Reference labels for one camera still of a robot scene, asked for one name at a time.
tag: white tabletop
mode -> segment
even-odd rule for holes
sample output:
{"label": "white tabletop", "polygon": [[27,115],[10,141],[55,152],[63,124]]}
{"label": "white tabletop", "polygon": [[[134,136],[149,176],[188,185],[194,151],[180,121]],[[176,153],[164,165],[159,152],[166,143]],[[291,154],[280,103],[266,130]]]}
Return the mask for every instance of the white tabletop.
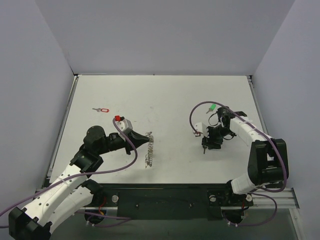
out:
{"label": "white tabletop", "polygon": [[[54,162],[52,177],[69,164],[83,144],[86,131],[100,125],[106,135],[116,132],[112,119],[124,116],[133,130],[154,136],[153,166],[145,168],[147,144],[139,147],[138,160],[126,170],[93,175],[99,183],[205,184],[226,183],[247,170],[250,149],[238,137],[224,141],[219,150],[203,154],[201,137],[189,125],[192,108],[202,101],[216,101],[243,111],[258,128],[261,122],[246,76],[112,76],[81,75]],[[208,124],[210,104],[200,106],[193,122]],[[106,108],[108,113],[92,108]],[[124,149],[102,155],[98,171],[117,169],[134,158]]]}

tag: gray wall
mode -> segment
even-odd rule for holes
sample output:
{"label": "gray wall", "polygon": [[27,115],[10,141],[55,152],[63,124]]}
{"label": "gray wall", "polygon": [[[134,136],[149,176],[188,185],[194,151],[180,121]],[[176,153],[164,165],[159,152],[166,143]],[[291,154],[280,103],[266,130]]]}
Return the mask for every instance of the gray wall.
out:
{"label": "gray wall", "polygon": [[[73,74],[34,0],[1,1],[0,33],[2,211],[44,179]],[[11,239],[7,229],[0,239]]]}
{"label": "gray wall", "polygon": [[250,75],[294,0],[36,0],[83,74]]}
{"label": "gray wall", "polygon": [[320,1],[296,0],[254,74],[269,133],[287,142],[289,184],[305,230],[319,239]]}

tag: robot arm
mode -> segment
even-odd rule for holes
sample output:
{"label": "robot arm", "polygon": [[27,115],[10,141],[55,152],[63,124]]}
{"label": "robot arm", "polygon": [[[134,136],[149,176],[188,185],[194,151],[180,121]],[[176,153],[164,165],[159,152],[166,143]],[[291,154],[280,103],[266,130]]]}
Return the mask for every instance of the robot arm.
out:
{"label": "robot arm", "polygon": [[[244,112],[239,111],[236,113],[246,122],[252,123]],[[194,128],[198,132],[194,134],[196,136],[199,133],[203,134],[202,147],[204,150],[206,148],[221,149],[223,139],[227,135],[239,136],[250,147],[247,172],[230,182],[234,194],[247,194],[259,186],[284,180],[279,159],[266,138],[254,131],[246,122],[240,120],[225,107],[218,108],[217,115],[218,122],[220,123],[218,126],[207,127],[202,122],[198,122],[194,125]],[[273,141],[282,157],[287,172],[286,177],[288,178],[289,169],[286,143],[282,139],[268,137]]]}
{"label": "robot arm", "polygon": [[[117,126],[136,148],[149,141],[148,137],[133,131],[129,120],[119,116],[115,119]],[[40,194],[22,209],[16,207],[9,213],[9,234],[14,239],[48,240],[59,224],[81,207],[90,204],[93,195],[102,191],[98,183],[87,180],[91,175],[67,178],[80,173],[95,172],[103,163],[101,154],[125,148],[129,155],[133,150],[118,133],[106,136],[101,126],[89,128],[83,142],[70,164],[52,183],[53,185],[62,181],[60,184]]]}

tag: small screw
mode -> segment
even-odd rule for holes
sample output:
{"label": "small screw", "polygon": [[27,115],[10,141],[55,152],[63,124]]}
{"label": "small screw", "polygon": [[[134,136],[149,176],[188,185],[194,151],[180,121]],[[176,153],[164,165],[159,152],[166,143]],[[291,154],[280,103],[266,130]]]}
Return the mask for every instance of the small screw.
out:
{"label": "small screw", "polygon": [[118,202],[118,200],[119,200],[119,197],[117,195],[113,195],[111,198],[111,201],[114,203]]}
{"label": "small screw", "polygon": [[252,201],[252,196],[250,194],[248,194],[245,199],[248,201],[248,202],[251,202]]}
{"label": "small screw", "polygon": [[215,202],[217,200],[217,198],[215,197],[215,195],[210,195],[209,200],[210,200],[210,202]]}

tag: cable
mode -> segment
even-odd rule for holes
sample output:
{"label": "cable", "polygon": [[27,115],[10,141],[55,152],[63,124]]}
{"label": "cable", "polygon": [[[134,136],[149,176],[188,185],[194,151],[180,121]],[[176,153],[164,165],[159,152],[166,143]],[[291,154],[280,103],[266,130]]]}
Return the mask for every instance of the cable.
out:
{"label": "cable", "polygon": [[[112,120],[112,123],[115,127],[115,129],[125,138],[125,140],[130,144],[130,146],[132,147],[134,153],[135,153],[135,156],[134,156],[134,159],[132,162],[130,162],[128,165],[125,165],[123,167],[120,167],[120,168],[117,168],[117,169],[114,169],[114,170],[108,170],[108,171],[96,171],[96,172],[84,172],[84,173],[78,173],[78,174],[75,174],[75,175],[71,175],[71,176],[68,176],[66,178],[64,178],[63,180],[64,181],[67,181],[67,180],[70,180],[70,179],[73,179],[73,178],[76,178],[76,177],[80,177],[80,176],[86,176],[86,175],[99,175],[99,174],[110,174],[110,173],[115,173],[115,172],[119,172],[119,171],[122,171],[124,169],[127,169],[129,168],[131,165],[133,165],[137,159],[138,159],[138,151],[135,147],[135,145],[131,142],[131,140],[120,130],[120,128],[117,126],[116,124],[116,119],[114,118]],[[46,191],[58,186],[59,184],[63,183],[63,181],[58,181],[54,184],[51,184],[50,186],[48,186],[47,188],[45,189],[42,189],[41,191],[31,195],[31,196],[28,196],[18,202],[16,202],[15,204],[12,204],[11,206],[8,206],[6,209],[4,209],[2,212],[0,212],[0,217],[2,217],[3,214],[5,214],[6,212],[8,212],[10,209],[13,209],[14,207],[30,200],[30,199],[33,199],[43,193],[45,193]],[[0,226],[0,229],[3,229],[3,228],[8,228],[9,226]]]}
{"label": "cable", "polygon": [[229,138],[229,139],[228,139],[228,138],[223,137],[223,139],[224,139],[224,140],[227,140],[227,141],[230,141],[230,140],[232,140],[234,137],[235,137],[235,136],[232,136],[232,137],[231,137],[231,138]]}
{"label": "cable", "polygon": [[234,111],[232,111],[229,107],[219,103],[219,102],[216,102],[216,101],[203,101],[203,102],[200,102],[199,104],[197,104],[190,112],[190,116],[189,116],[189,123],[190,123],[190,126],[191,128],[197,133],[198,131],[195,129],[195,127],[193,126],[192,124],[192,114],[194,113],[194,111],[196,110],[197,107],[199,107],[200,105],[203,105],[203,104],[216,104],[216,105],[219,105],[221,107],[224,107],[226,109],[228,109],[232,114],[234,114],[238,119],[240,119],[242,122],[244,122],[245,124],[249,125],[254,131],[256,131],[258,134],[262,135],[272,146],[276,156],[278,157],[279,159],[279,162],[280,162],[280,165],[281,165],[281,168],[282,168],[282,173],[283,173],[283,185],[281,188],[279,189],[276,189],[276,190],[270,190],[270,189],[267,189],[265,187],[258,187],[259,189],[262,189],[264,191],[267,191],[267,192],[270,192],[270,193],[279,193],[281,191],[283,191],[285,188],[286,188],[286,185],[287,185],[287,170],[286,170],[286,167],[285,167],[285,164],[284,164],[284,160],[282,159],[276,145],[274,144],[274,142],[262,131],[260,131],[259,129],[255,128],[254,125],[252,125],[250,122],[247,122],[245,121],[241,116],[239,116],[237,113],[235,113]]}
{"label": "cable", "polygon": [[93,212],[88,212],[88,211],[76,211],[75,214],[87,214],[90,216],[96,216],[100,218],[105,218],[105,219],[116,219],[116,220],[130,220],[130,217],[122,217],[122,216],[108,216],[108,215],[101,215],[98,213],[93,213]]}
{"label": "cable", "polygon": [[123,220],[121,222],[117,222],[117,223],[113,223],[113,224],[105,224],[105,225],[94,224],[93,226],[94,227],[98,227],[98,228],[111,228],[111,227],[119,226],[119,225],[124,224],[124,223],[129,222],[129,221],[131,221],[131,219]]}
{"label": "cable", "polygon": [[224,219],[228,222],[228,225],[232,225],[232,226],[236,226],[236,227],[256,227],[256,226],[261,226],[263,224],[266,224],[268,222],[270,222],[271,220],[273,220],[277,214],[277,211],[278,211],[278,205],[277,205],[277,202],[276,200],[274,200],[272,197],[268,196],[268,195],[265,195],[265,194],[259,194],[259,193],[251,193],[252,195],[256,195],[256,196],[261,196],[261,197],[265,197],[265,198],[268,198],[270,200],[272,200],[274,202],[274,212],[273,214],[271,215],[271,217],[269,217],[268,219],[262,221],[262,222],[258,222],[258,223],[239,223],[239,224],[235,224],[233,222],[230,222],[227,218],[226,218],[226,215],[225,213],[223,213],[223,217]]}
{"label": "cable", "polygon": [[211,125],[211,123],[210,123],[210,119],[214,116],[214,115],[216,115],[218,112],[216,111],[214,114],[212,114],[210,117],[209,117],[209,119],[208,119],[208,123],[209,123],[209,125],[211,126],[211,127],[215,127],[215,126],[217,126],[218,124],[219,124],[219,122],[217,122],[215,125]]}
{"label": "cable", "polygon": [[104,196],[103,197],[103,203],[99,206],[99,213],[101,213],[101,215],[105,215],[100,209],[101,209],[101,207],[103,207],[105,204],[106,204],[106,202],[107,202],[107,198]]}
{"label": "cable", "polygon": [[245,216],[245,211],[244,211],[244,208],[245,208],[245,200],[243,199],[243,201],[242,201],[242,207],[241,207],[241,216]]}
{"label": "cable", "polygon": [[76,211],[76,214],[87,214],[90,215],[90,217],[87,219],[87,222],[89,221],[90,218],[92,218],[93,216],[97,216],[100,218],[105,218],[105,219],[116,219],[116,220],[123,220],[121,222],[117,222],[117,223],[113,223],[113,224],[93,224],[93,227],[98,227],[98,228],[111,228],[111,227],[115,227],[121,224],[124,224],[126,222],[129,222],[131,220],[130,217],[121,217],[121,216],[107,216],[107,215],[100,215],[97,213],[93,213],[93,212],[87,212],[87,211]]}

